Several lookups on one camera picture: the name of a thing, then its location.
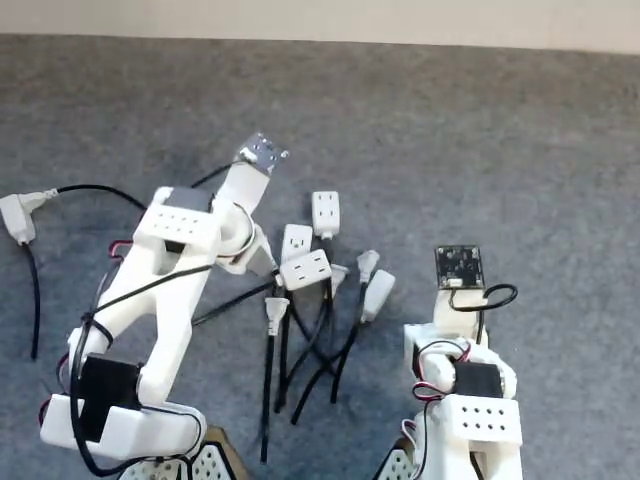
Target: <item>white plug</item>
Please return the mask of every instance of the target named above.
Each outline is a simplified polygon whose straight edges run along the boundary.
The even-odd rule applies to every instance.
[[[54,188],[43,192],[13,194],[0,198],[2,220],[4,220],[9,235],[19,245],[29,243],[36,238],[31,212],[57,195],[58,191]]]
[[[264,303],[269,319],[268,334],[271,337],[277,337],[280,331],[280,322],[289,308],[289,300],[282,297],[267,297],[264,299]]]
[[[380,260],[380,254],[375,250],[367,250],[358,256],[358,270],[360,270],[360,283],[369,283],[371,274]]]
[[[311,241],[313,240],[313,228],[308,225],[287,224],[284,227],[284,238],[282,239],[282,253],[280,263],[287,263],[296,257],[311,251]]]
[[[313,192],[313,233],[322,239],[332,238],[340,231],[340,200],[338,192]]]
[[[331,277],[331,265],[324,250],[314,250],[280,266],[276,282],[290,292]]]
[[[338,287],[344,282],[349,275],[349,269],[342,265],[331,264],[331,295],[335,298]]]
[[[391,289],[396,283],[396,277],[384,270],[378,270],[373,276],[373,280],[367,287],[362,309],[361,323],[373,322],[380,312],[380,309],[387,301]]]

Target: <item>white wall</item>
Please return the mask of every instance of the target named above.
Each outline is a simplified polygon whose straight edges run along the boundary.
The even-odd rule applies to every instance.
[[[640,0],[0,0],[0,32],[640,53]]]

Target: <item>circuit board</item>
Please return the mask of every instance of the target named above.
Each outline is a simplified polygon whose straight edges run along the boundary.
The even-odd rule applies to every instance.
[[[484,288],[480,249],[475,245],[443,245],[435,249],[438,288]]]

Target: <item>electrical plug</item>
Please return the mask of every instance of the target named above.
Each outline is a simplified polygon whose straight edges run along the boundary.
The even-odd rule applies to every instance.
[[[378,270],[375,273],[373,279],[367,286],[360,323],[368,323],[375,320],[384,303],[387,301],[395,283],[396,277],[389,272]]]
[[[349,276],[349,269],[342,265],[331,264],[331,295],[335,298],[338,288],[344,282],[344,279]]]
[[[26,194],[12,194],[0,198],[0,213],[9,235],[19,245],[29,243],[36,238],[31,212],[47,200],[56,197],[58,191],[54,188],[43,192]]]
[[[358,257],[358,270],[360,270],[360,283],[369,283],[371,274],[380,260],[380,254],[375,250],[367,250]]]
[[[267,319],[269,320],[268,333],[271,337],[277,337],[280,331],[280,322],[287,313],[289,300],[282,297],[267,297],[264,299]]]

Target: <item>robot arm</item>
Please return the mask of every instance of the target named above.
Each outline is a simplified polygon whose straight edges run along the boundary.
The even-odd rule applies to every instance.
[[[440,247],[436,261],[440,290],[433,322],[404,327],[405,363],[418,379],[414,394],[416,388],[430,394],[416,395],[425,405],[411,422],[413,451],[392,450],[376,478],[387,478],[393,462],[396,468],[406,462],[414,469],[412,480],[522,479],[516,374],[488,348],[477,314],[491,308],[479,250]],[[517,290],[512,292],[515,298]]]
[[[267,274],[275,267],[267,239],[251,213],[275,162],[285,156],[256,134],[240,150],[215,198],[190,188],[156,191],[129,253],[99,299],[94,316],[98,328],[90,329],[82,352],[78,405],[92,453],[123,460],[184,454],[199,445],[206,432],[204,416],[166,399],[191,339],[191,318],[209,267],[216,263],[234,274],[247,270]],[[100,309],[151,282],[198,267],[204,268]],[[157,339],[144,365],[102,355],[110,346],[109,335],[117,338],[145,314],[156,317]],[[69,338],[70,365],[80,334],[77,328]],[[41,438],[77,447],[68,396],[52,397]]]

